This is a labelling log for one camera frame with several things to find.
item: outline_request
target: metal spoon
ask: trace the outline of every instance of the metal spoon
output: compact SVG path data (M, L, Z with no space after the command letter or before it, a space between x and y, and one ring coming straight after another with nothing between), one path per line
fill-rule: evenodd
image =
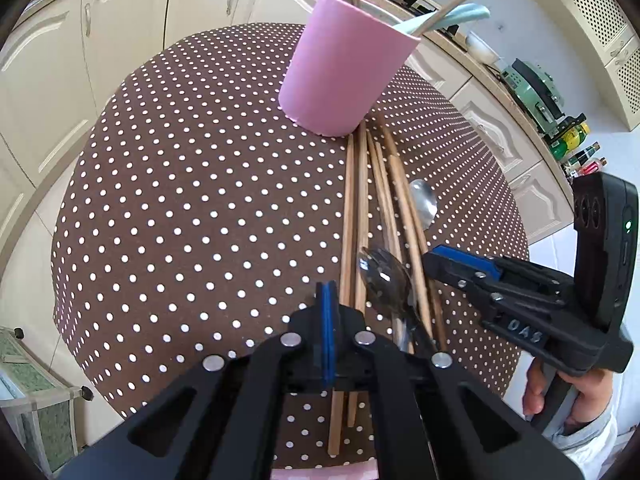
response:
M421 178L417 178L409 184L409 192L414 199L422 230L426 231L438 213L438 199L431 186Z
M373 308L387 319L397 316L405 322L416 355L430 357L435 350L415 309L409 304L411 279L402 263L388 251L363 247L358 254L358 268ZM406 344L398 346L404 349Z

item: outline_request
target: screw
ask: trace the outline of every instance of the screw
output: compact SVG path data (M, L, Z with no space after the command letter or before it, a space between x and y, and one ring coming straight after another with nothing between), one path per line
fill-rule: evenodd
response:
M368 330L362 330L356 334L356 343L359 345L370 345L376 340L376 335Z
M219 355L208 355L202 360L202 367L207 372L217 372L225 366L225 360Z
M292 348L293 346L298 346L300 343L302 343L302 338L300 337L300 334L296 334L295 332L287 332L286 334L282 334L280 336L280 342L284 346Z
M436 368L449 368L453 364L453 359L446 352L437 352L431 356L431 362Z

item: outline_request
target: green appliance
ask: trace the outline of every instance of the green appliance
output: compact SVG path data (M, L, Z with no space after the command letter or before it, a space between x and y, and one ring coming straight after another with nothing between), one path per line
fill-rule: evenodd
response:
M520 108L534 120L542 136L554 137L559 133L564 99L553 78L540 65L516 59L502 71L500 78Z

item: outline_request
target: brown tablecloth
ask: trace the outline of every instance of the brown tablecloth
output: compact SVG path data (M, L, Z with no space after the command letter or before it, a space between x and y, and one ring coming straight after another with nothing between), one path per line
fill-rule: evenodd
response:
M255 23L176 43L127 77L79 157L53 239L54 320L122 416L204 356L242 356L285 331L317 281L338 280L346 141L278 109L301 32ZM438 196L429 244L527 258L498 164L438 91L403 68L375 107L408 177ZM382 244L370 179L372 244ZM462 293L440 291L450 352L503 394L518 350L478 327ZM372 308L366 321L390 333ZM287 396L275 466L374 456L365 396L340 455L327 455L330 397Z

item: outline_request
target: finger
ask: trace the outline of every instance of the finger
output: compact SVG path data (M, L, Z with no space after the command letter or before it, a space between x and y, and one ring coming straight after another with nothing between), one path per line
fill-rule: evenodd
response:
M542 371L542 359L533 359L527 370L527 388L535 395L541 395L546 387L546 378Z
M582 377L572 377L558 370L558 375L562 380L575 386L579 392L590 396L593 392L597 392L601 389L603 382L607 377L607 370L594 368L593 370L589 370Z
M540 413L544 407L545 397L543 397L542 393L535 393L527 385L522 396L522 413L524 415L535 415Z

